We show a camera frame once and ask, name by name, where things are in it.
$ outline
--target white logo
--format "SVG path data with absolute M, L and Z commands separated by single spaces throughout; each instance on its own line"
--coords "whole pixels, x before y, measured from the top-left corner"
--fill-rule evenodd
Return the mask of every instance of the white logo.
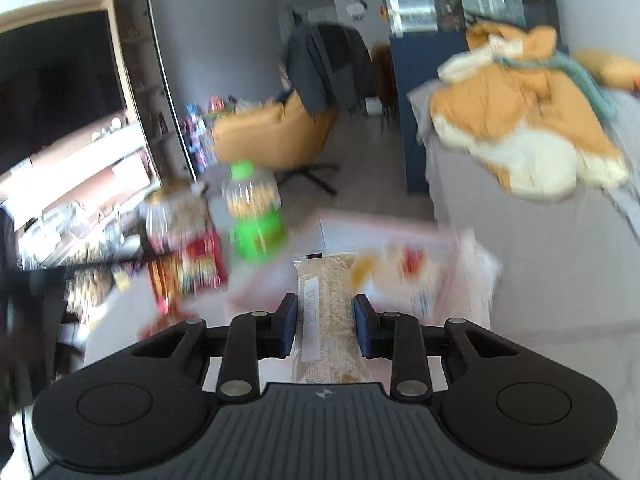
M 334 393 L 329 388 L 323 388 L 322 390 L 318 390 L 316 395 L 320 397 L 322 400 L 327 400 Z

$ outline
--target gray clothing on chair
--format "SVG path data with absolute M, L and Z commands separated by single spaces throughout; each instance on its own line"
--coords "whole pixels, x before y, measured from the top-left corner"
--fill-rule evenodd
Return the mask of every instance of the gray clothing on chair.
M 369 51 L 352 28 L 329 23 L 299 27 L 289 38 L 283 61 L 291 85 L 311 115 L 334 103 L 351 110 L 376 91 Z

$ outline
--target ribbed gray panel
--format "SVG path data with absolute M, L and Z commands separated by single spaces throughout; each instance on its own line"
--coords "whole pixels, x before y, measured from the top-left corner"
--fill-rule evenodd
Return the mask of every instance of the ribbed gray panel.
M 535 476 L 503 470 L 469 455 L 444 435 L 427 408 L 394 402 L 377 384 L 270 384 L 260 400 L 222 408 L 194 446 L 165 464 L 123 475 L 83 474 L 53 465 L 39 478 L 525 480 Z M 545 475 L 545 480 L 612 478 L 593 464 Z

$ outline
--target television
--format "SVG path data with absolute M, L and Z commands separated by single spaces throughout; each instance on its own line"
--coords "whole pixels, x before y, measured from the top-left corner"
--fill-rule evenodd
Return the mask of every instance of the television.
M 126 108 L 106 11 L 0 34 L 0 174 Z

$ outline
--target fish tank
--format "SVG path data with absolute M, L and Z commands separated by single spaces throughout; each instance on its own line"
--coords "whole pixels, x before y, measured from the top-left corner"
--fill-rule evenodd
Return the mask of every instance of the fish tank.
M 391 33 L 462 31 L 477 20 L 530 29 L 549 25 L 560 33 L 556 0 L 383 0 Z

